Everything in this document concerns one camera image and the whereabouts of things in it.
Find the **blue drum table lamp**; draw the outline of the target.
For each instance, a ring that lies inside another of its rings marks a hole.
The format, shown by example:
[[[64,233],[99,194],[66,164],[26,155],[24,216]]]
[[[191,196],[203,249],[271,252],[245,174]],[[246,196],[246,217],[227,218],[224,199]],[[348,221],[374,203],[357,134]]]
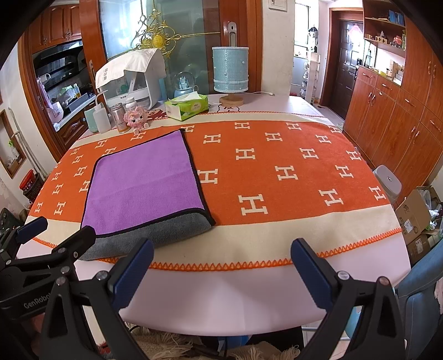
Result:
[[[219,99],[226,108],[241,107],[242,93],[249,90],[249,48],[213,47],[213,87],[224,94]]]

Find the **pale green cup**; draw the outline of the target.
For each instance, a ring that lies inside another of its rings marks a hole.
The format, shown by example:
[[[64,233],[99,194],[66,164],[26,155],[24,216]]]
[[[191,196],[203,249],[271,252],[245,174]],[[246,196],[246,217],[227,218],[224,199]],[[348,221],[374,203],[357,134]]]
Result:
[[[98,133],[98,128],[93,116],[93,113],[95,112],[95,110],[93,108],[85,110],[84,111],[84,116],[86,118],[86,123],[88,125],[88,129],[90,132],[92,133]]]

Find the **red basket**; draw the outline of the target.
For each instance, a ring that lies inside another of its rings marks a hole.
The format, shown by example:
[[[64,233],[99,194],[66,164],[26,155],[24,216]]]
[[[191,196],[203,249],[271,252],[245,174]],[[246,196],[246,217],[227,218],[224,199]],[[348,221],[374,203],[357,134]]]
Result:
[[[20,182],[20,190],[30,203],[35,202],[40,190],[43,187],[43,179],[39,173],[30,169],[23,180]]]

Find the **dark wooden entrance door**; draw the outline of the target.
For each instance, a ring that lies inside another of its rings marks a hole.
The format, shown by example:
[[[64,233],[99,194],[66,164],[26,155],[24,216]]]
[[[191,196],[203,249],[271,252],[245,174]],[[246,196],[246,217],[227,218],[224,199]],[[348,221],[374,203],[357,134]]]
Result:
[[[345,119],[357,73],[363,57],[363,23],[340,19],[333,32],[333,83],[330,109]]]

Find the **green tissue box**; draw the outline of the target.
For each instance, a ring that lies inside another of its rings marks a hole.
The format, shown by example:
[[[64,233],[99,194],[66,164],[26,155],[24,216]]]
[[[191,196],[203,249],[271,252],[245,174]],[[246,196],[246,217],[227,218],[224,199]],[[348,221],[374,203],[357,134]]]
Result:
[[[208,98],[192,91],[164,102],[169,118],[183,122],[209,109]]]

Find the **white cloth on appliance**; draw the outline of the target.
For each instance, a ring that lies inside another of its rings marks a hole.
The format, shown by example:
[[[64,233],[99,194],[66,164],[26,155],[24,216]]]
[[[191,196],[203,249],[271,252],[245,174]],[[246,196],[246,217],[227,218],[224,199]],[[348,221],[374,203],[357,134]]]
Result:
[[[132,50],[113,58],[95,74],[95,88],[99,89],[125,75],[125,71],[145,73],[152,68],[159,79],[166,77],[160,49]]]

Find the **blue chair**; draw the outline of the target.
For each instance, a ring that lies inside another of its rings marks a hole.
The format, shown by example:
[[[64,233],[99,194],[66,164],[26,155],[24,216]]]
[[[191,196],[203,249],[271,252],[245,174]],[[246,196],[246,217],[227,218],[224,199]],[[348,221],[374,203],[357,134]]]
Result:
[[[402,316],[406,359],[418,359],[442,322],[435,288],[442,278],[442,245],[436,245],[396,286]]]

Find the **silver orange tin can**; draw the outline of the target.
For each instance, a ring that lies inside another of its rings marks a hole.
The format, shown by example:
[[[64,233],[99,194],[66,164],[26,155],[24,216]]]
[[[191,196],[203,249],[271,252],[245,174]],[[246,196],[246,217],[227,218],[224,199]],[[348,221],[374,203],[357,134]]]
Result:
[[[124,120],[125,116],[125,108],[122,103],[117,103],[110,107],[110,113],[115,122],[116,128],[118,132],[124,133],[129,129],[129,126]]]

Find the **glass sliding door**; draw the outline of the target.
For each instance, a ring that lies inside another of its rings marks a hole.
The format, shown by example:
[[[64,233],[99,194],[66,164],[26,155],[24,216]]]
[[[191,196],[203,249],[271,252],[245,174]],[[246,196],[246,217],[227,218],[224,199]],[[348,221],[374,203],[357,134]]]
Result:
[[[199,93],[214,92],[212,48],[221,44],[217,1],[99,1],[98,9],[108,60],[131,50],[160,49],[163,97],[174,97],[174,77],[181,71],[194,75]]]

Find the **small white lidded jar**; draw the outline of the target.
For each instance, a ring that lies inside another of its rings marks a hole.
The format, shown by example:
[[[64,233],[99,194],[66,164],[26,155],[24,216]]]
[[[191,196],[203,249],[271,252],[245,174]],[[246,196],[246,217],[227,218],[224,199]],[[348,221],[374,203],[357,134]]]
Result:
[[[134,99],[134,97],[126,98],[125,108],[127,112],[134,111],[137,108],[137,101]]]

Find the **wooden cabinet wall unit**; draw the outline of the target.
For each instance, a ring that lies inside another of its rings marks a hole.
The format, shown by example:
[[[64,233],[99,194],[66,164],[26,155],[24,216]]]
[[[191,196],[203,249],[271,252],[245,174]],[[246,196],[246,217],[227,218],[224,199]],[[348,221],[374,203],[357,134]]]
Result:
[[[442,161],[442,63],[392,1],[364,1],[363,12],[365,42],[392,58],[359,66],[344,133],[371,168],[400,180],[403,201]]]

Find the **orange H-pattern blanket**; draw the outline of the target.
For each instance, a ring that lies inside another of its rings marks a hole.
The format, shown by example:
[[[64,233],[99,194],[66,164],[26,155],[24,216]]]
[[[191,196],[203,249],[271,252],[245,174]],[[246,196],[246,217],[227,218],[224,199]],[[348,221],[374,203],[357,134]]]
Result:
[[[99,163],[110,165],[98,214],[110,227],[122,209],[130,217],[172,209],[189,200],[181,179],[163,182],[175,199],[144,199],[154,181],[144,164],[167,161],[155,145],[169,133],[184,136],[197,186],[215,227],[159,251],[161,270],[231,271],[284,266],[289,247],[302,237],[322,257],[401,238],[394,210],[378,180],[341,131],[325,119],[277,112],[237,112],[194,117],[188,124],[155,122],[139,134],[117,133],[79,140],[55,166],[35,200],[30,218],[43,216],[39,243],[54,247],[77,231],[92,200]]]

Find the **cardboard box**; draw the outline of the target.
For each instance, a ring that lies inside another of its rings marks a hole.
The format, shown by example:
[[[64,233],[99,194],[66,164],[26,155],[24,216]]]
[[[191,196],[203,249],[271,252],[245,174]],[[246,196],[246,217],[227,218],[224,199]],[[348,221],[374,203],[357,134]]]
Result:
[[[431,185],[417,187],[396,209],[414,266],[442,240],[442,201]]]

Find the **white plastic squeeze bottle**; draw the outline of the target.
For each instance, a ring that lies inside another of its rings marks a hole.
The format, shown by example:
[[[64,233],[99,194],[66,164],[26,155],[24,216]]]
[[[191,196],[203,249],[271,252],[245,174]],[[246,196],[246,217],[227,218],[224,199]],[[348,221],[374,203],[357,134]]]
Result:
[[[99,97],[103,95],[103,91],[100,91],[95,98],[95,106],[93,112],[93,118],[95,120],[96,127],[99,133],[106,133],[111,129],[109,116],[107,109],[102,102],[99,102]]]

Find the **pink block figure toy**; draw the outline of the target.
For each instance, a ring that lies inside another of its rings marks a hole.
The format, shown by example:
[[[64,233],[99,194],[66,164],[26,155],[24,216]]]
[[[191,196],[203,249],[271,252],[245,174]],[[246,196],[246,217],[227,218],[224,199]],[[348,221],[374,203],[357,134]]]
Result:
[[[149,111],[137,106],[124,114],[124,121],[137,135],[150,127]]]

